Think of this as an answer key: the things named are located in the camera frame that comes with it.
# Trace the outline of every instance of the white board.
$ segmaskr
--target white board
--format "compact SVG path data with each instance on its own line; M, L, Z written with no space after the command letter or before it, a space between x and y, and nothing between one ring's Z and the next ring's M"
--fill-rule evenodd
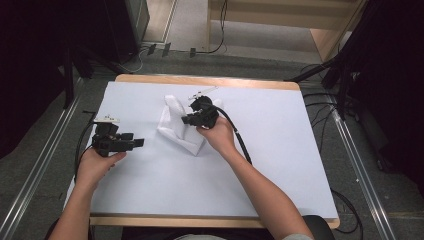
M156 130L165 95L188 106L188 97L206 88L109 83L97 116L119 118L118 133L134 133L145 144L101 180L92 213L257 217L229 165L207 142L193 156ZM300 91L220 87L208 96L223 101L254 167L302 215L338 218Z

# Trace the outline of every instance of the white cloth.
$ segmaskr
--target white cloth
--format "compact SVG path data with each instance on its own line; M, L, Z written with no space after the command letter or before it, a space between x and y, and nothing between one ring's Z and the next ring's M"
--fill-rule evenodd
M186 125L181 120L181 117L186 116L187 112L192 112L191 108L185 109L173 95L165 96L165 104L157 128L158 131L197 156L205 139L197 132L196 127ZM223 105L220 99L214 100L213 104L220 108Z

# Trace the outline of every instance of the black curtain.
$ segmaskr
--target black curtain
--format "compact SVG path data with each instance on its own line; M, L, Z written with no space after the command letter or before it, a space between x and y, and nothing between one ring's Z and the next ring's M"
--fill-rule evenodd
M0 4L0 158L17 146L64 89L56 7L48 1Z

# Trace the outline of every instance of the black cable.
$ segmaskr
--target black cable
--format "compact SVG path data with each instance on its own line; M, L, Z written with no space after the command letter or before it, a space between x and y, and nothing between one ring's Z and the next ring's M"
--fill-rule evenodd
M303 95L302 97L305 99L307 97L310 96L333 96L333 97L337 97L337 94L332 94L332 93L308 93Z
M320 123L320 122L322 122L322 121L324 121L324 120L326 120L326 119L328 119L329 117L330 117L330 114L332 113L332 112L334 112L334 110L336 110L337 108L335 108L335 107L333 107L333 109L331 109L330 110L330 112L327 114L327 116L326 117L323 117L323 118L321 118L320 120L318 120L316 123L314 123L314 124L312 124L312 122L311 122L311 124L312 124L312 128L314 128L318 123Z
M324 107L320 108L317 113L315 114L315 117L312 119L311 121L311 125L314 123L314 121L318 118L319 113L324 110L326 107L328 107L328 105L325 105Z
M74 161L74 171L75 171L75 178L74 178L74 181L76 181L76 180L77 180L78 168L79 168L79 163L80 163L81 157L82 157L82 155L85 153L85 151L87 151L87 149L91 147L91 145L90 145L88 148L86 148L86 149L83 151L83 154L81 154L81 156L80 156L79 152L80 152L80 148L81 148L82 139L84 138L85 133L87 132L87 130L88 130L91 126L93 126L93 125L94 125L94 123L93 123L93 122L89 122L89 123L85 126L85 128L84 128L84 130L82 131L81 136L80 136L80 138L79 138L79 140L78 140L77 149L76 149L76 151L75 151L75 161Z
M331 109L331 111L327 114L327 116L325 117L325 121L324 121L324 125L322 126L322 132L321 132L321 143L320 143L320 146L319 146L319 153L321 153L321 151L322 151L322 145L323 145L323 142L324 142L324 130L325 130L325 125L327 124L327 121L328 121L328 119L329 119L329 117L330 117L330 115L331 115L331 113L333 113L333 111L334 110L336 110L336 108L333 108L333 109Z
M222 110L221 108L219 108L219 107L217 107L217 106L215 106L215 105L213 105L213 104L209 104L209 103L202 103L202 105L209 106L209 107L213 107L213 108L215 108L218 112L222 113L222 115L224 115L224 117L228 120L228 122L229 122L229 123L231 124L231 126L233 127L234 133L236 134L237 140L239 141L239 144L240 144L240 147L241 147L241 149L242 149L242 151L243 151L244 157L246 158L246 160L247 160L250 164L252 164L252 160L250 159L249 153L247 152L246 145L244 144L243 139L241 138L241 135L240 135L240 133L239 133L238 129L237 129L237 128L236 128L236 126L234 125L233 121L231 121L230 116L228 116L228 114L227 114L224 110Z
M314 106L314 105L322 105L322 104L328 104L328 105L332 105L332 106L337 106L337 103L332 103L332 102L317 102L317 103L306 104L305 107L310 107L310 106Z
M209 52L196 52L196 54L211 54L211 53L215 53L216 51L218 51L222 44L224 43L224 26L225 26L225 17L227 16L227 4L228 4L228 0L224 0L224 3L222 4L221 7L221 17L220 17L220 24L221 24L221 43L219 44L219 46L212 51ZM190 51L184 51L184 50L169 50L170 52L182 52L182 53L189 53Z
M90 112L90 111L83 111L83 113L90 113L91 114L91 117L90 117L90 120L88 121L88 123L87 123L87 125L85 126L85 128L82 130L82 133L81 133L81 135L80 135L80 138L79 138L79 140L78 140L78 143L77 143L77 148L76 148L76 150L75 150L75 160L74 160L74 172L75 172L75 178L74 178L74 182L76 182L76 179L77 179L77 174L78 174L78 168L79 168L79 162L80 162L80 154L79 154L79 152L80 152L80 148L81 148L81 143L82 143L82 139L84 138L84 136L85 136L85 134L86 134L86 132L87 132L87 130L91 127L91 126L93 126L94 125L94 118L95 118L95 116L96 116L96 112Z
M356 225L352 230L348 230L348 231L343 231L340 230L338 228L336 228L336 231L343 233L343 234L350 234L356 231L356 229L358 229L359 226L359 230L360 230L360 239L364 239L364 226L362 225L362 221L361 218L359 217L358 212L356 211L355 207L353 206L353 204L349 201L349 199L347 197L345 197L343 194L335 191L334 189L330 188L331 192L334 193L340 200L342 200L346 206L352 211L353 215L356 218Z
M320 148L319 148L319 153L321 154L321 151L322 151L322 146L323 146L323 140L324 140L324 130L325 130L325 126L326 126L326 124L327 124L327 121L328 121L328 119L329 119L329 117L330 117L330 115L333 113L333 111L334 110L336 110L336 108L333 108L333 109L331 109L331 111L327 114L327 116L326 117L324 117L324 118L322 118L322 119L320 119L320 120L318 120L315 124L313 124L312 125L312 128L314 128L319 122L321 122L321 121L323 121L323 120L325 120L324 121L324 125L323 125L323 127L322 127L322 133L321 133L321 143L320 143ZM331 192L332 193L334 193L337 197L339 197L345 204L346 204L346 206L352 211L352 213L354 214L354 216L355 216L355 218L356 218L356 225L355 225L355 227L352 229L352 230L348 230L348 231L343 231L343 230L340 230L340 229L336 229L336 231L338 231L338 232L340 232L340 233L343 233L343 234L350 234L350 233L353 233L353 232L355 232L357 229L358 229L358 226L359 226L359 229L360 229L360 239L362 240L363 239L363 237L364 237L364 229L363 229L363 225L362 225L362 222L361 222L361 219L360 219L360 217L359 217L359 214L357 213L357 211L356 211L356 209L355 209L355 207L353 206L353 204L349 201L349 199L347 198L347 197L345 197L343 194L341 194L341 193L339 193L339 192L337 192L337 191L335 191L334 189L332 189L332 188L330 188L330 190L331 190Z

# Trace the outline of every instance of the black robotic gripper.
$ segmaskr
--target black robotic gripper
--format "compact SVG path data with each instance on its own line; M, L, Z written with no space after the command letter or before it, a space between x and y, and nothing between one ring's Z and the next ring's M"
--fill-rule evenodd
M133 140L133 133L116 133L118 128L112 123L97 124L92 146L100 156L107 157L109 152L126 152L143 146L144 139Z

